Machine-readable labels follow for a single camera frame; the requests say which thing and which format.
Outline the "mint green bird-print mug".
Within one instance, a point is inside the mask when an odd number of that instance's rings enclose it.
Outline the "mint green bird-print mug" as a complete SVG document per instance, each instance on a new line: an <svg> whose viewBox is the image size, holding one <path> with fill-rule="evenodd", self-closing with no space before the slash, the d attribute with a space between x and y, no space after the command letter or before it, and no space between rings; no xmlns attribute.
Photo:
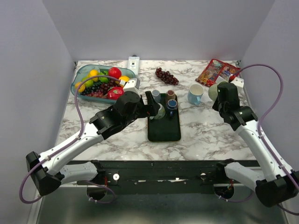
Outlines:
<svg viewBox="0 0 299 224"><path fill-rule="evenodd" d="M160 108L158 110L157 115L156 116L151 116L149 118L150 120L153 120L153 119L159 120L159 119L162 119L165 116L166 111L165 111L164 107L162 106L161 103L158 103L158 105L160 106Z"/></svg>

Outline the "light blue hexagonal mug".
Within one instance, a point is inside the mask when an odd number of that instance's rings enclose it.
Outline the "light blue hexagonal mug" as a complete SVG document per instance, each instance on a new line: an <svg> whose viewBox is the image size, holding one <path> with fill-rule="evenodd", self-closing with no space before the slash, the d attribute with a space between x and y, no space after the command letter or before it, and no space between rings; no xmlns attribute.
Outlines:
<svg viewBox="0 0 299 224"><path fill-rule="evenodd" d="M204 94L204 89L200 84L192 84L189 87L187 99L190 104L199 105L201 97Z"/></svg>

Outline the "light green ceramic mug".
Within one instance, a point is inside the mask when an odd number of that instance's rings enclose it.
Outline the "light green ceramic mug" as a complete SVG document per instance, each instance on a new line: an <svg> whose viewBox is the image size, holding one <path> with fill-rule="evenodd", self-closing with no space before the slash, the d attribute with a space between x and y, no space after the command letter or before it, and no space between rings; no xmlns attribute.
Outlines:
<svg viewBox="0 0 299 224"><path fill-rule="evenodd" d="M213 102L215 102L218 97L217 87L221 83L227 83L227 81L220 81L218 83L215 83L215 84L211 85L208 89L208 96Z"/></svg>

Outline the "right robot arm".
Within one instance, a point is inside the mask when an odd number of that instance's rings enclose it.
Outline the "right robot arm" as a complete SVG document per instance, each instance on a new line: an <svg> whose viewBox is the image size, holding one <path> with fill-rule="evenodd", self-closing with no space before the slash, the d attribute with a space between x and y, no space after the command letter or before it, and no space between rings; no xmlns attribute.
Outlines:
<svg viewBox="0 0 299 224"><path fill-rule="evenodd" d="M256 193L259 201L272 207L299 192L299 173L280 156L261 129L261 120L248 106L241 106L233 83L220 82L209 88L213 109L246 142L258 161L262 173L253 171L233 159L217 164L215 178L221 183L236 180Z"/></svg>

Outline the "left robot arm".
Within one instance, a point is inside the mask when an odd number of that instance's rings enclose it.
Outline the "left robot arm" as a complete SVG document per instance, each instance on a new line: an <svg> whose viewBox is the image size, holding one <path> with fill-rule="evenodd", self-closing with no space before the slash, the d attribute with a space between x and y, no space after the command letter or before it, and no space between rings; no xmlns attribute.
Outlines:
<svg viewBox="0 0 299 224"><path fill-rule="evenodd" d="M99 184L104 169L96 161L72 164L76 156L114 134L121 132L136 119L155 116L160 108L150 91L146 93L147 104L137 93L126 91L116 103L97 112L79 132L45 152L31 152L26 156L30 176L41 196L48 195L62 184L87 181Z"/></svg>

